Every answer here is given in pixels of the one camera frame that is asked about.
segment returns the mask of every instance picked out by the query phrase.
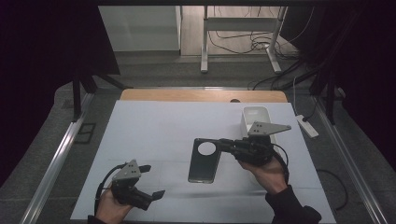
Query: table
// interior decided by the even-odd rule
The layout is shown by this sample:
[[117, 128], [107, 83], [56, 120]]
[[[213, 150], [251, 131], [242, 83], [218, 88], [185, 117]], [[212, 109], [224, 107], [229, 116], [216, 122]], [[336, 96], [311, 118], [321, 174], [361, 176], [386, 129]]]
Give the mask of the table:
[[[244, 103], [229, 103], [235, 97]], [[205, 99], [209, 102], [198, 102]], [[290, 183], [302, 204], [319, 210], [322, 223], [335, 223], [291, 105], [285, 101], [285, 95], [279, 91], [124, 91], [107, 124], [72, 219], [83, 219], [92, 213], [90, 198], [101, 175], [115, 163], [137, 159], [139, 165], [152, 167], [136, 186], [144, 192], [160, 189], [166, 192], [147, 212], [135, 209], [126, 220], [270, 222], [273, 213], [264, 201], [262, 187], [253, 183], [248, 172], [228, 153], [221, 155], [213, 184], [187, 181], [192, 140], [241, 138], [242, 110], [254, 105], [265, 106], [274, 123], [292, 127], [290, 131], [275, 134], [276, 142], [288, 150]]]

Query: white desk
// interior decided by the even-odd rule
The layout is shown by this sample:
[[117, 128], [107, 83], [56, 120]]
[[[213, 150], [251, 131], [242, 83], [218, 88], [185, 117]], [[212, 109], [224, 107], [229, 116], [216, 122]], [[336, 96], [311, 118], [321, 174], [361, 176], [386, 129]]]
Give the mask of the white desk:
[[78, 198], [72, 219], [93, 214], [98, 184], [114, 166], [136, 159], [151, 165], [136, 184], [150, 194], [165, 189], [148, 211], [133, 209], [126, 220], [159, 222], [269, 223], [273, 211], [265, 191], [249, 179], [232, 155], [222, 153], [211, 185], [189, 183], [193, 139], [241, 138], [240, 120], [246, 106], [265, 106], [271, 121], [289, 124], [276, 141], [288, 151], [290, 183], [302, 204], [315, 207], [322, 223], [335, 223], [302, 133], [288, 103], [198, 103], [118, 101], [102, 143]]

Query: black sleeve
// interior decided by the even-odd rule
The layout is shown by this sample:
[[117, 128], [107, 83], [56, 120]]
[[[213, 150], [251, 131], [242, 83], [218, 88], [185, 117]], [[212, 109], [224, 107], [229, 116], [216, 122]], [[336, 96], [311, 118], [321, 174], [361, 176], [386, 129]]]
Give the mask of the black sleeve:
[[94, 217], [94, 216], [88, 216], [88, 224], [106, 224], [102, 220]]
[[291, 186], [276, 195], [267, 193], [265, 200], [274, 209], [273, 224], [317, 224], [320, 213], [312, 207], [302, 207]]

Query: aluminum rail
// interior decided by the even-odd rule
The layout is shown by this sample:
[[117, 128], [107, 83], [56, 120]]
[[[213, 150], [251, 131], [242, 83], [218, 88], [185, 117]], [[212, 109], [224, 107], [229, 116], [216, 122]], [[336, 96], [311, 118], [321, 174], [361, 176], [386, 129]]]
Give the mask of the aluminum rail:
[[55, 155], [53, 156], [52, 161], [49, 164], [49, 168], [44, 174], [44, 177], [41, 179], [40, 185], [35, 191], [35, 195], [30, 201], [20, 223], [36, 223], [38, 216], [40, 215], [41, 210], [43, 209], [44, 204], [50, 195], [56, 178], [61, 172], [69, 149], [72, 146], [73, 141], [78, 134], [78, 130], [87, 115], [87, 111], [91, 104], [92, 98], [93, 94], [85, 94], [82, 101], [81, 116], [76, 122], [72, 122], [69, 125], [69, 128], [64, 135], [64, 139], [58, 146], [58, 149], [56, 150]]
[[[317, 99], [312, 97], [314, 103], [316, 104]], [[365, 181], [364, 177], [361, 175], [361, 172], [356, 165], [355, 161], [353, 160], [352, 156], [349, 153], [347, 145], [343, 141], [340, 133], [338, 132], [335, 125], [332, 125], [330, 121], [327, 119], [326, 114], [324, 113], [324, 105], [321, 101], [318, 102], [318, 112], [320, 114], [320, 118], [322, 119], [325, 127], [332, 139], [340, 158], [343, 164], [346, 167], [349, 176], [352, 179], [353, 184], [356, 187], [359, 195], [363, 199], [364, 205], [372, 218], [375, 224], [388, 224], [387, 219], [385, 218], [384, 213], [382, 212], [382, 208], [379, 205], [375, 195], [373, 194], [372, 190], [370, 189], [369, 185]]]

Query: white power adapter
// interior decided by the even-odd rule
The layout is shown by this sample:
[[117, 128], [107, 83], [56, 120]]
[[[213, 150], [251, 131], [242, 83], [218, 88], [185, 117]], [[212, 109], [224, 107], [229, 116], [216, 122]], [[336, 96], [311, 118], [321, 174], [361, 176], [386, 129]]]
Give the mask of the white power adapter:
[[312, 125], [308, 122], [308, 121], [303, 121], [304, 116], [303, 115], [298, 115], [296, 116], [298, 124], [300, 125], [300, 127], [302, 127], [304, 129], [304, 131], [306, 132], [306, 134], [308, 134], [308, 136], [310, 138], [316, 137], [318, 136], [318, 132], [314, 129], [314, 127], [312, 127]]

